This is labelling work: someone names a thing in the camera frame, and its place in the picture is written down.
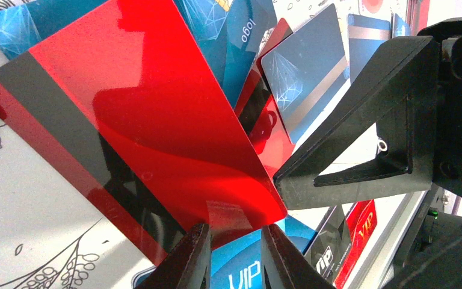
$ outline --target red vip card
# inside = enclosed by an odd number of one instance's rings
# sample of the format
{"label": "red vip card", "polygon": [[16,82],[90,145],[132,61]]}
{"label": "red vip card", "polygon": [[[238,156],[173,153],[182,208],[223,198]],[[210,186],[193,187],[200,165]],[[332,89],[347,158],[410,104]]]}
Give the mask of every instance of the red vip card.
{"label": "red vip card", "polygon": [[350,229],[352,247],[350,254],[344,262],[341,270],[334,281],[337,289],[342,289],[357,264],[357,260],[364,251],[378,223],[374,200],[365,200],[354,204],[346,217],[346,223]]}
{"label": "red vip card", "polygon": [[155,264],[198,222],[216,248],[286,216],[171,1],[110,0],[1,67],[0,117]]}

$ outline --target geometric pattern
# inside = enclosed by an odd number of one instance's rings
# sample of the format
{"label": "geometric pattern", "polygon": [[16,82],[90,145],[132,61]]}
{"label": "geometric pattern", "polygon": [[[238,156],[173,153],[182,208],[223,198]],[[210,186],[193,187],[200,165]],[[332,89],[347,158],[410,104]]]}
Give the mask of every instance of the geometric pattern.
{"label": "geometric pattern", "polygon": [[199,36],[197,41],[204,41],[217,39],[232,1],[182,0],[182,4],[190,30]]}
{"label": "geometric pattern", "polygon": [[406,36],[406,35],[407,35],[407,29],[404,25],[400,25],[395,28],[394,37]]}
{"label": "geometric pattern", "polygon": [[302,93],[303,83],[298,79],[298,68],[278,52],[274,51],[272,71],[274,81],[279,86],[275,98],[279,110],[287,107]]}
{"label": "geometric pattern", "polygon": [[8,59],[26,52],[41,40],[26,5],[0,11],[0,48]]}

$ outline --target blue plastic card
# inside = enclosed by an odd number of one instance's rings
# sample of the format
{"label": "blue plastic card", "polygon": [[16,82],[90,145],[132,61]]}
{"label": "blue plastic card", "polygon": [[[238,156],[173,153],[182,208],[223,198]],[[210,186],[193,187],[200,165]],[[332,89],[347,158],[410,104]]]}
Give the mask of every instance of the blue plastic card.
{"label": "blue plastic card", "polygon": [[174,0],[232,107],[266,30],[271,0]]}
{"label": "blue plastic card", "polygon": [[347,66],[334,4],[263,57],[291,142],[300,139],[345,84]]}
{"label": "blue plastic card", "polygon": [[105,0],[36,0],[0,11],[0,49],[13,59]]}
{"label": "blue plastic card", "polygon": [[350,38],[350,80],[353,82],[378,47],[390,39],[390,22],[349,14],[348,36]]}
{"label": "blue plastic card", "polygon": [[392,15],[392,38],[398,36],[410,36],[411,28],[404,22],[403,19],[397,14]]}
{"label": "blue plastic card", "polygon": [[[287,216],[277,222],[291,242],[305,253],[315,231]],[[261,230],[212,252],[210,288],[261,289]]]}

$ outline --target machine part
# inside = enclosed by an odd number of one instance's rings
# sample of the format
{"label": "machine part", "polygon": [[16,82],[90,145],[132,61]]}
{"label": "machine part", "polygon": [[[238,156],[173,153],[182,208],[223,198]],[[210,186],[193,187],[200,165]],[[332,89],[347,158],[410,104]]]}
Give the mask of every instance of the machine part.
{"label": "machine part", "polygon": [[[432,37],[397,37],[378,48],[329,117],[274,176],[289,210],[429,190],[439,50]],[[415,81],[413,75],[424,77]],[[388,152],[319,176],[374,123]]]}
{"label": "machine part", "polygon": [[265,289],[334,289],[276,224],[261,232],[261,263]]}
{"label": "machine part", "polygon": [[449,192],[444,193],[443,196],[442,196],[442,204],[443,204],[443,206],[445,207],[445,206],[449,205],[450,201],[451,201],[451,197],[449,195]]}
{"label": "machine part", "polygon": [[135,289],[209,289],[210,257],[210,226],[197,224]]}
{"label": "machine part", "polygon": [[442,41],[462,35],[462,17],[444,20],[428,26],[418,33],[419,36],[433,36],[435,41]]}
{"label": "machine part", "polygon": [[462,288],[462,225],[435,241],[383,288]]}
{"label": "machine part", "polygon": [[389,149],[387,143],[381,138],[378,139],[378,149],[380,150],[380,152],[386,152]]}
{"label": "machine part", "polygon": [[411,252],[414,251],[414,241],[419,235],[420,228],[426,219],[428,210],[430,209],[432,203],[442,194],[443,189],[436,185],[432,185],[431,189],[426,193],[392,260],[395,275],[403,269],[405,262],[411,255]]}
{"label": "machine part", "polygon": [[452,58],[452,46],[456,42],[457,38],[449,38],[442,41],[442,61],[451,62]]}

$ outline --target black triangular bracket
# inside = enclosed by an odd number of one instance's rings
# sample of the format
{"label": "black triangular bracket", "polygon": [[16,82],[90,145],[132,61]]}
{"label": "black triangular bracket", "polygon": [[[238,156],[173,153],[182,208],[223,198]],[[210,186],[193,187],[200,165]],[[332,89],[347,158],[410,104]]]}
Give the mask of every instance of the black triangular bracket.
{"label": "black triangular bracket", "polygon": [[[274,176],[290,210],[428,190],[440,47],[432,37],[382,44],[333,112]],[[386,147],[370,162],[319,176],[374,123]]]}
{"label": "black triangular bracket", "polygon": [[262,229],[261,265],[265,289],[334,289],[275,224]]}

